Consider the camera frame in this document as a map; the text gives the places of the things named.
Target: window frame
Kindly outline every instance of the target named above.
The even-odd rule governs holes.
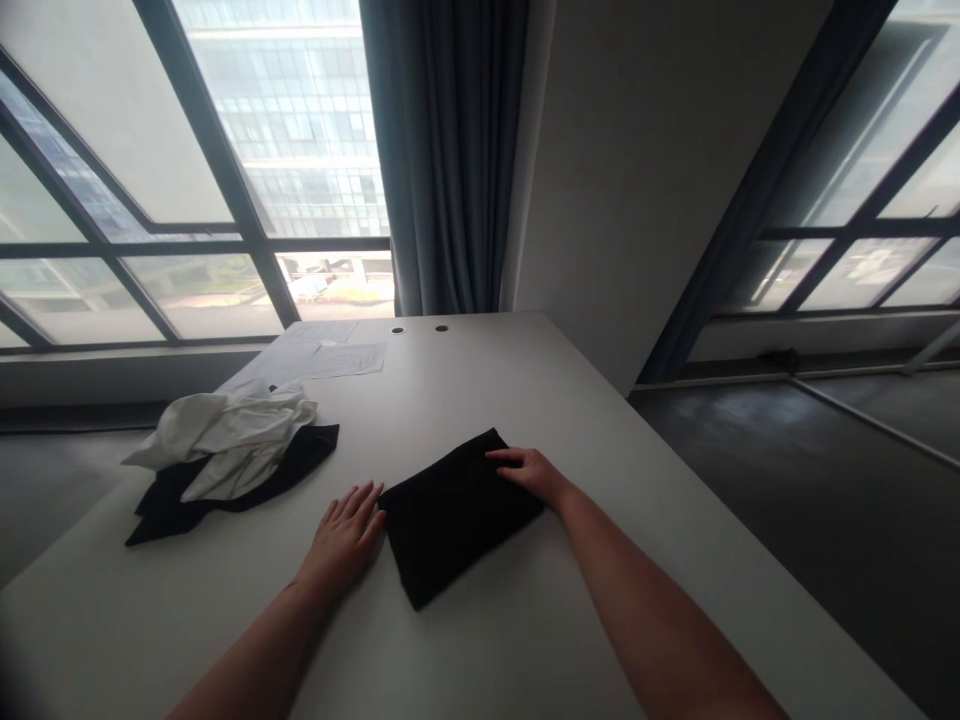
[[[10,143],[54,201],[64,210],[87,240],[86,243],[0,244],[0,260],[102,259],[130,293],[137,305],[163,335],[160,341],[58,344],[15,303],[0,292],[0,322],[18,335],[26,347],[0,348],[0,355],[120,350],[153,347],[196,347],[269,342],[275,336],[186,339],[180,337],[161,308],[126,267],[123,258],[170,255],[243,254],[252,260],[274,310],[284,328],[300,320],[280,269],[277,255],[284,252],[389,251],[388,236],[269,238],[258,212],[260,199],[233,152],[220,123],[216,108],[186,33],[170,0],[134,0],[141,21],[173,85],[191,129],[213,172],[227,203],[232,223],[155,223],[136,203],[96,154],[83,142],[70,124],[56,111],[43,93],[30,81],[6,51],[0,47],[0,72],[3,72],[24,97],[71,145],[91,171],[104,183],[134,219],[150,235],[235,233],[240,240],[180,242],[156,240],[144,243],[111,243],[73,194],[56,169],[47,160],[33,138],[17,122],[9,108],[0,102],[0,134]]]
[[[950,303],[883,307],[883,304],[903,286],[947,242],[960,237],[960,212],[940,218],[881,218],[880,214],[893,201],[926,160],[936,152],[960,123],[960,83],[953,89],[933,117],[897,159],[873,192],[863,202],[850,221],[840,227],[766,227],[757,242],[829,239],[830,246],[797,284],[778,310],[737,311],[714,313],[714,320],[764,320],[770,318],[851,317],[857,315],[886,315],[902,313],[938,313],[960,310],[960,294]],[[884,291],[865,308],[836,310],[801,310],[804,302],[843,258],[850,247],[861,239],[871,238],[933,238],[933,244],[907,267]]]

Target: hand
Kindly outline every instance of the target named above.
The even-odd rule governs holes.
[[[497,468],[497,475],[525,488],[531,495],[542,500],[554,511],[560,501],[574,489],[539,450],[532,448],[507,448],[487,453],[491,460],[509,460],[522,463],[519,468]]]
[[[294,582],[317,593],[321,604],[337,602],[370,562],[387,518],[383,510],[373,515],[381,490],[383,483],[374,486],[372,480],[354,487],[334,500],[320,521]]]

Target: finger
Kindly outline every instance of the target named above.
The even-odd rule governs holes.
[[[526,448],[504,448],[503,450],[491,450],[487,457],[491,460],[513,460],[519,462],[527,457]]]
[[[363,485],[360,486],[360,489],[357,490],[353,495],[350,496],[350,499],[347,500],[346,506],[343,508],[342,517],[344,520],[349,520],[357,512],[357,508],[360,507],[367,495],[370,494],[370,491],[373,489],[373,480],[367,480]]]
[[[366,525],[367,522],[369,522],[370,516],[373,514],[373,506],[376,504],[377,498],[380,497],[382,490],[383,483],[376,485],[373,491],[360,503],[360,507],[357,508],[357,514],[353,517],[361,525]]]
[[[387,521],[387,513],[383,510],[377,512],[373,516],[373,520],[370,521],[370,524],[367,525],[367,529],[363,531],[363,535],[360,536],[360,545],[370,545],[377,540],[377,536],[380,535],[380,531],[383,529],[383,524]]]
[[[334,500],[332,503],[330,503],[330,507],[327,508],[327,511],[323,514],[323,517],[320,518],[320,524],[323,525],[327,520],[329,520],[330,516],[333,515],[336,509],[337,501]]]
[[[331,520],[339,520],[341,517],[343,517],[344,508],[347,507],[347,503],[350,501],[350,498],[356,495],[357,490],[358,490],[357,486],[354,485],[353,488],[351,488],[350,492],[348,492],[346,495],[344,495],[342,498],[336,501],[337,507],[334,508],[333,513],[330,515]]]
[[[497,475],[509,480],[510,482],[521,483],[523,480],[523,470],[517,468],[500,467],[497,468]]]

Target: folded black shirt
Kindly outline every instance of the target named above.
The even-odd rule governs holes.
[[[243,512],[285,493],[313,472],[337,447],[339,425],[305,425],[297,430],[277,469],[245,495],[232,500],[191,500],[180,502],[180,496],[203,467],[207,456],[190,463],[178,463],[157,473],[140,504],[134,511],[142,519],[137,529],[124,543],[127,547],[159,540],[170,535],[182,535],[193,530],[211,510]]]
[[[484,457],[505,447],[497,431],[488,430],[380,496],[414,610],[543,510],[530,493],[497,475],[510,463]]]

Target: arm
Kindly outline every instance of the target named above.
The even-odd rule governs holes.
[[[560,517],[607,637],[651,720],[786,718],[693,600],[543,455],[510,448],[487,456],[521,462],[498,473]]]
[[[167,720],[280,717],[308,644],[373,554],[386,515],[370,517],[382,489],[369,482],[334,500],[293,582]]]

